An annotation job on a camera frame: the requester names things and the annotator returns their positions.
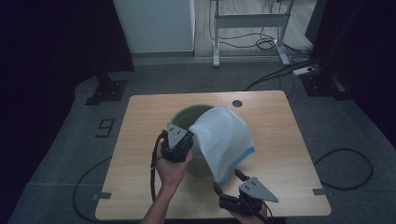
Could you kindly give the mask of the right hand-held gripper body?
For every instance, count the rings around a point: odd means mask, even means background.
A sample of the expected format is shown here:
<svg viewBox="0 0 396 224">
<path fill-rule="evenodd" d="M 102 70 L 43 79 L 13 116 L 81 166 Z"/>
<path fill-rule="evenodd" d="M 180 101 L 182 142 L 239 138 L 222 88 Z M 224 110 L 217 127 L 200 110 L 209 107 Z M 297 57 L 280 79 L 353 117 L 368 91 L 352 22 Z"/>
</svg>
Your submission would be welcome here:
<svg viewBox="0 0 396 224">
<path fill-rule="evenodd" d="M 255 176 L 242 182 L 238 187 L 239 196 L 231 196 L 222 192 L 219 207 L 244 216 L 253 216 L 262 210 L 264 201 L 278 203 L 279 199 Z"/>
</svg>

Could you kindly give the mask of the white cabinet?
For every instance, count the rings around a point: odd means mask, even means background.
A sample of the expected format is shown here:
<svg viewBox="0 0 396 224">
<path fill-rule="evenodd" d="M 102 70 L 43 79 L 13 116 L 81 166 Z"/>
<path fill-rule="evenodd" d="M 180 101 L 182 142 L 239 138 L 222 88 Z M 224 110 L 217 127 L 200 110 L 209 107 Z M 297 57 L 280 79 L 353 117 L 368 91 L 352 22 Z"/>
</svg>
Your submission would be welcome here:
<svg viewBox="0 0 396 224">
<path fill-rule="evenodd" d="M 193 52 L 194 0 L 113 0 L 129 51 Z"/>
</svg>

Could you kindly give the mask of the white power strip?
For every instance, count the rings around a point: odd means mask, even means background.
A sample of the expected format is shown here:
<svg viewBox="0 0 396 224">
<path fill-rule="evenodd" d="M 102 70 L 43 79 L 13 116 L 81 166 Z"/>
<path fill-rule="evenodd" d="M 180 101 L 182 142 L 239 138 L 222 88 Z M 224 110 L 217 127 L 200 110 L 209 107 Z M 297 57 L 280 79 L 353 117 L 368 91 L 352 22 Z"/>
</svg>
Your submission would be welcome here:
<svg viewBox="0 0 396 224">
<path fill-rule="evenodd" d="M 303 67 L 303 68 L 298 68 L 292 71 L 292 74 L 294 76 L 300 76 L 300 75 L 304 75 L 304 74 L 308 74 L 308 73 L 312 73 L 315 72 L 315 68 L 313 68 L 312 66 L 307 66 L 307 67 Z"/>
</svg>

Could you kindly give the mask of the green plastic trash bin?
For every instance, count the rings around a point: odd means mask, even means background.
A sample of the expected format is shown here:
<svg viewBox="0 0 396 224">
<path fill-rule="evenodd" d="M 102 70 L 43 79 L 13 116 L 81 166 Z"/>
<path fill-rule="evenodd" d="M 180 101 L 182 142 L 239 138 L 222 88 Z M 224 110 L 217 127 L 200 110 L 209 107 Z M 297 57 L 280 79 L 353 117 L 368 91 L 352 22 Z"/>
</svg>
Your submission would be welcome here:
<svg viewBox="0 0 396 224">
<path fill-rule="evenodd" d="M 212 105 L 191 105 L 178 111 L 171 119 L 171 123 L 177 127 L 188 130 L 191 125 L 198 120 L 206 111 L 212 108 Z M 193 139 L 193 146 L 191 148 L 193 159 L 189 163 L 187 170 L 191 175 L 197 177 L 211 176 L 212 173 L 198 146 L 197 140 Z"/>
</svg>

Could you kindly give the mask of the dark curtain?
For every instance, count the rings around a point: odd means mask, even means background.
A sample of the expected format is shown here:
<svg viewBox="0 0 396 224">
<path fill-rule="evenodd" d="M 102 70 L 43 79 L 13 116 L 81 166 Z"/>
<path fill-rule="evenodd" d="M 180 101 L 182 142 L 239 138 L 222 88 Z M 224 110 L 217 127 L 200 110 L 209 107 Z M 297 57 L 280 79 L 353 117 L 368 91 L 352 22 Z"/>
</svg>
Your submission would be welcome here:
<svg viewBox="0 0 396 224">
<path fill-rule="evenodd" d="M 311 74 L 337 75 L 351 99 L 396 147 L 396 0 L 317 0 Z"/>
<path fill-rule="evenodd" d="M 113 0 L 0 0 L 0 221 L 91 77 L 134 65 Z"/>
</svg>

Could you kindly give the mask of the white plastic bag blue edge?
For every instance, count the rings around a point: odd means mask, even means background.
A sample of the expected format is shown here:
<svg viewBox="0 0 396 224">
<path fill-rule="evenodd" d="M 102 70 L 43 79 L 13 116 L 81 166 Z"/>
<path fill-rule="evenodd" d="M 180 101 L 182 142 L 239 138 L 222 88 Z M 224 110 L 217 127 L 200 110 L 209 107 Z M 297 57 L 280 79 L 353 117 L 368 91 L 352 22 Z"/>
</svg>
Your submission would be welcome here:
<svg viewBox="0 0 396 224">
<path fill-rule="evenodd" d="M 213 175 L 223 185 L 230 172 L 255 151 L 247 123 L 227 106 L 207 110 L 189 128 Z"/>
</svg>

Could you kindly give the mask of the person's right hand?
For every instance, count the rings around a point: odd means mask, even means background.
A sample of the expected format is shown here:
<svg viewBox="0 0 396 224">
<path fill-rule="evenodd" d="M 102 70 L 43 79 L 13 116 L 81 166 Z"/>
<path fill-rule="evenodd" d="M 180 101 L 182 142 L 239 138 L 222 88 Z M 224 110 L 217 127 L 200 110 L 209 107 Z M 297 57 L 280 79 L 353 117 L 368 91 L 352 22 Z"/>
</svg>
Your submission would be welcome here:
<svg viewBox="0 0 396 224">
<path fill-rule="evenodd" d="M 229 211 L 229 213 L 235 217 L 241 224 L 264 224 L 258 217 L 256 216 L 242 216 L 235 212 Z M 267 209 L 264 205 L 262 205 L 262 210 L 259 212 L 263 217 L 267 217 Z"/>
</svg>

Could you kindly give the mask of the white metal desk frame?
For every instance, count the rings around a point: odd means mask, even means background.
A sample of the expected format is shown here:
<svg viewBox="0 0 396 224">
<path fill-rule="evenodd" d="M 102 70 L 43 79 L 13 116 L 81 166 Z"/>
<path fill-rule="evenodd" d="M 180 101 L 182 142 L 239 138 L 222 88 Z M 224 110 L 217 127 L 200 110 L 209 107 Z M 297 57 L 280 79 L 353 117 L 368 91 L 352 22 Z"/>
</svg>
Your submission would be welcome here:
<svg viewBox="0 0 396 224">
<path fill-rule="evenodd" d="M 291 10 L 294 0 L 290 0 L 284 13 L 262 13 L 262 14 L 223 14 L 219 13 L 219 0 L 211 0 L 215 2 L 214 16 L 214 41 L 213 41 L 213 57 L 212 64 L 219 67 L 219 30 L 223 28 L 258 28 L 258 27 L 275 27 L 280 29 L 278 38 L 274 40 L 275 49 L 278 53 L 280 61 L 284 65 L 290 65 L 290 60 L 283 46 L 284 36 L 290 20 Z"/>
</svg>

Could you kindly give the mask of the person's left hand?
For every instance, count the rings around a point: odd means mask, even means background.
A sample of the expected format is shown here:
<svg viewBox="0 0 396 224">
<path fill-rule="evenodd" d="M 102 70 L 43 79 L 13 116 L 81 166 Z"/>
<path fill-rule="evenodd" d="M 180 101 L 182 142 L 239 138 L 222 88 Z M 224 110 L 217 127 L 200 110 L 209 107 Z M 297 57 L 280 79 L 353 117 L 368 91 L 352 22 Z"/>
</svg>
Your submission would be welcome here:
<svg viewBox="0 0 396 224">
<path fill-rule="evenodd" d="M 189 151 L 186 160 L 179 163 L 173 163 L 163 158 L 162 144 L 157 146 L 156 152 L 156 170 L 162 182 L 160 193 L 172 195 L 177 191 L 187 171 L 188 164 L 193 159 L 192 152 Z"/>
</svg>

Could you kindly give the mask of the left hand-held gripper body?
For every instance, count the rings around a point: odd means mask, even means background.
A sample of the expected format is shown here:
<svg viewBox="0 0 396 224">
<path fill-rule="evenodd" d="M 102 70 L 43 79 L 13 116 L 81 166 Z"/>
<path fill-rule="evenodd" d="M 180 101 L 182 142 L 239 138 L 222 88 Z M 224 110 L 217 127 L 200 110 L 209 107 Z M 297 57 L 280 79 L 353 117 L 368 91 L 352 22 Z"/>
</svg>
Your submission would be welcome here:
<svg viewBox="0 0 396 224">
<path fill-rule="evenodd" d="M 179 163 L 184 162 L 193 146 L 193 133 L 184 130 L 173 123 L 167 124 L 167 131 L 162 145 L 164 159 Z"/>
</svg>

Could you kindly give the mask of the black stand base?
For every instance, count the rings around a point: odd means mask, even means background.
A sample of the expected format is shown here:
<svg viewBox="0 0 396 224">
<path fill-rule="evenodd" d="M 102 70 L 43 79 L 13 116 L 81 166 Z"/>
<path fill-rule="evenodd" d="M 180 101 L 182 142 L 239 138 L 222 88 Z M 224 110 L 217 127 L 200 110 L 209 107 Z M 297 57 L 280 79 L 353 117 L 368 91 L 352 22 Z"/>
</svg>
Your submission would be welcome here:
<svg viewBox="0 0 396 224">
<path fill-rule="evenodd" d="M 337 75 L 301 75 L 301 81 L 308 96 L 333 97 L 335 100 L 351 100 L 350 89 Z"/>
<path fill-rule="evenodd" d="M 92 97 L 89 97 L 85 105 L 99 105 L 102 102 L 119 102 L 128 84 L 127 80 L 112 80 L 108 74 L 96 77 L 98 85 Z"/>
</svg>

